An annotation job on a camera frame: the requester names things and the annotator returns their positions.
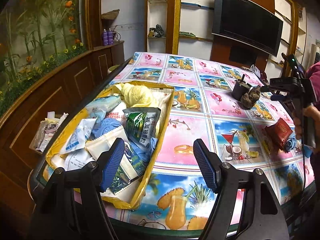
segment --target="television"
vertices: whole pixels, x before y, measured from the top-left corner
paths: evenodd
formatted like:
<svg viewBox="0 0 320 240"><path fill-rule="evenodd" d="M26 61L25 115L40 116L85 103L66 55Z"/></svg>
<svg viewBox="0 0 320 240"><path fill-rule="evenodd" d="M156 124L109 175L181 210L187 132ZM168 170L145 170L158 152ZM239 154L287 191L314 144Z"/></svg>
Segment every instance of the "television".
<svg viewBox="0 0 320 240"><path fill-rule="evenodd" d="M277 56L283 21L250 0L215 0L212 34Z"/></svg>

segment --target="blue gripper pad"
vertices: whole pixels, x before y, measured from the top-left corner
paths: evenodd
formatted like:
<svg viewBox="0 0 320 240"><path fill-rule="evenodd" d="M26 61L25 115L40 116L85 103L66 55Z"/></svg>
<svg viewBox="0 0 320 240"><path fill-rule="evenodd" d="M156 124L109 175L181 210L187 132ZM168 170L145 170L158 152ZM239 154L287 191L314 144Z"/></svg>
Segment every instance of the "blue gripper pad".
<svg viewBox="0 0 320 240"><path fill-rule="evenodd" d="M209 150L207 149L207 147L205 146L204 142L201 139L197 139L194 141L193 154L196 158L196 161L198 163L198 166L200 168L200 171L202 173L202 176L204 178L204 181L207 187L212 189L213 192L215 192L219 186L217 181L217 173L210 165L210 162L208 161L208 158L206 155L208 154L216 155L216 154L209 152Z"/></svg>
<svg viewBox="0 0 320 240"><path fill-rule="evenodd" d="M124 154L124 141L120 138L117 138L108 153L111 154L111 157L109 158L102 172L100 192L105 192L107 188L111 186Z"/></svg>

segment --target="wooden cabinet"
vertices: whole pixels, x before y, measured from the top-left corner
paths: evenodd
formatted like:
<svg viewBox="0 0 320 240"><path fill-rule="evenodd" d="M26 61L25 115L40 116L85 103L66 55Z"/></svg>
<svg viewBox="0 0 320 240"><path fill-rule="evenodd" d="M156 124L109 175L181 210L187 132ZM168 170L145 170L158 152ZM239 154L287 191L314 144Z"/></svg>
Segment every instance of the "wooden cabinet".
<svg viewBox="0 0 320 240"><path fill-rule="evenodd" d="M27 180L40 159L40 155L29 149L29 145L39 123L49 111L71 113L107 77L109 67L123 62L123 41L87 51L36 82L1 117L0 183L1 187L14 186L0 194L0 212L12 213L12 219L23 212L21 219L28 221L32 200L28 194Z"/></svg>

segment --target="table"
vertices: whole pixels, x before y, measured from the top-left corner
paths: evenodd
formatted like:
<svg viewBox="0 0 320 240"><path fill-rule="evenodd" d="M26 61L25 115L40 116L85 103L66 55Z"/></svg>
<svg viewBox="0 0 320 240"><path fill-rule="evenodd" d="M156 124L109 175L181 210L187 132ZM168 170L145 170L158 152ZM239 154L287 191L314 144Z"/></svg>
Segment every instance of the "table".
<svg viewBox="0 0 320 240"><path fill-rule="evenodd" d="M134 225L160 229L202 229L212 210L216 195L206 187L195 157L193 141L201 138L211 152L237 169L262 169L268 177L280 204L297 195L314 180L309 159L303 166L301 149L285 153L278 151L265 135L264 128L283 118L294 131L293 121L284 106L270 100L271 93L262 93L250 110L231 96L235 79L261 85L254 73L212 61L169 54L136 52L129 64L110 82L142 80L165 83L175 87L174 104L165 132L161 151L149 180L146 195L135 210L119 210L106 204L108 216ZM230 144L242 156L230 160ZM172 190L183 195L194 187L196 191L186 200L161 209L159 199ZM243 192L239 189L231 225L239 222Z"/></svg>

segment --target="green plant painting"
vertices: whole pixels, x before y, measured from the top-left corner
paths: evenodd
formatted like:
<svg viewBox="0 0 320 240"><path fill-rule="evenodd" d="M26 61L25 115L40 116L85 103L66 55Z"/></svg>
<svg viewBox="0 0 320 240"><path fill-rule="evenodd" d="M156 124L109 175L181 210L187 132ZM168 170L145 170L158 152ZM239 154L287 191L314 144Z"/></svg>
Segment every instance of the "green plant painting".
<svg viewBox="0 0 320 240"><path fill-rule="evenodd" d="M0 116L40 78L83 53L79 0L9 0L0 13Z"/></svg>

